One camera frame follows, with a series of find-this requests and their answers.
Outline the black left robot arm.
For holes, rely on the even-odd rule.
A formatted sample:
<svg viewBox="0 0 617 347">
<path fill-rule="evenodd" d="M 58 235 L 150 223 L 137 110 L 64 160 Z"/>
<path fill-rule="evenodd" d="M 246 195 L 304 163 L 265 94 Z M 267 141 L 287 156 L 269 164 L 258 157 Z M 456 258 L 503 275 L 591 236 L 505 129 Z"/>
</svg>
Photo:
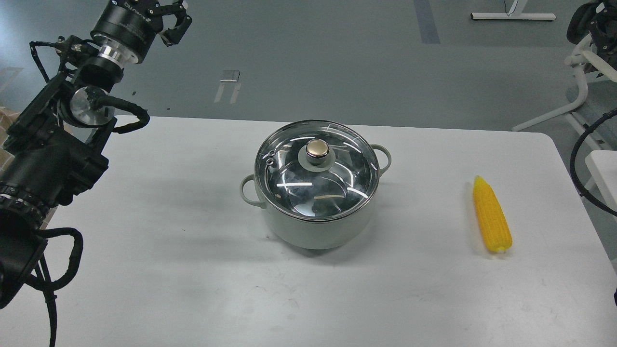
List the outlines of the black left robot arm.
<svg viewBox="0 0 617 347">
<path fill-rule="evenodd" d="M 55 292 L 76 276 L 83 235 L 45 229 L 57 206 L 91 189 L 108 169 L 111 134 L 148 125 L 145 108 L 110 94 L 126 66 L 144 61 L 153 41 L 177 45 L 192 24 L 185 0 L 110 0 L 89 39 L 33 41 L 29 50 L 46 84 L 7 130 L 2 147 L 13 161 L 1 174 L 1 307 L 23 285 L 42 292 L 49 345 L 56 344 Z"/>
</svg>

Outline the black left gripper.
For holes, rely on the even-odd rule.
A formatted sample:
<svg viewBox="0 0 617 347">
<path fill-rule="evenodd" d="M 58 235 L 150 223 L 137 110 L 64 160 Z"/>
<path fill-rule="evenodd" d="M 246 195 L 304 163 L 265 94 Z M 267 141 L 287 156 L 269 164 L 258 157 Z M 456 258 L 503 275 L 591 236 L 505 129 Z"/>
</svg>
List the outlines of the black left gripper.
<svg viewBox="0 0 617 347">
<path fill-rule="evenodd" d="M 118 42 L 132 53 L 132 60 L 140 64 L 145 59 L 156 35 L 161 32 L 165 46 L 179 44 L 192 24 L 187 14 L 186 0 L 173 0 L 172 4 L 160 6 L 158 0 L 110 0 L 91 31 L 97 44 L 105 39 Z M 162 19 L 153 16 L 175 15 L 176 25 L 162 30 Z"/>
</svg>

